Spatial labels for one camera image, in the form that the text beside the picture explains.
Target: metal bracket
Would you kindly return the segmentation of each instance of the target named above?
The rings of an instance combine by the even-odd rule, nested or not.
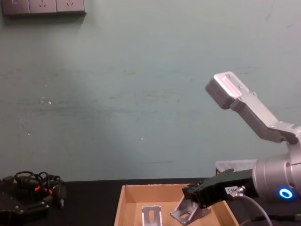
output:
[[[175,210],[170,212],[170,215],[179,221],[181,225],[186,226],[210,212],[211,209],[201,209],[196,203],[190,199],[185,199],[183,196]]]
[[[150,219],[150,211],[154,212],[154,220]],[[161,206],[142,206],[142,226],[163,226]]]

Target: cardboard tray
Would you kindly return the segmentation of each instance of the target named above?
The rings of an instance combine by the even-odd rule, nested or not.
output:
[[[122,186],[114,226],[142,226],[144,205],[161,205],[163,226],[181,226],[169,214],[181,197],[186,185],[126,185]],[[226,202],[210,207],[211,213],[190,226],[239,226]]]

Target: table surface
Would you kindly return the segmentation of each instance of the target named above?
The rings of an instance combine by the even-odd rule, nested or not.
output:
[[[28,226],[113,226],[119,201],[121,187],[123,185],[146,184],[186,184],[196,183],[201,178],[178,179],[138,179],[138,180],[108,180],[85,181],[67,183],[67,201],[65,208],[59,210],[52,207],[47,219],[39,220]],[[301,213],[301,204],[266,204],[257,201],[268,214],[289,215]],[[233,201],[228,203],[238,222],[260,213],[253,209],[252,204]],[[266,222],[252,222],[245,226],[264,226]],[[273,222],[274,226],[296,226],[301,222]]]

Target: power outlet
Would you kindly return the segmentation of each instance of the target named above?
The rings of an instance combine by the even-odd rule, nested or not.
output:
[[[29,0],[31,14],[56,13],[56,0]]]
[[[56,0],[56,9],[58,13],[85,13],[85,3],[84,0]]]
[[[28,0],[2,0],[1,2],[4,15],[29,14]]]

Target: blue led ring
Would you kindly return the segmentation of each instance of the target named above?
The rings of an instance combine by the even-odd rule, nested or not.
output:
[[[279,195],[280,195],[282,198],[290,199],[290,198],[292,198],[293,193],[292,193],[290,190],[288,190],[288,189],[286,189],[286,188],[283,188],[283,189],[281,189],[281,190],[279,191]]]

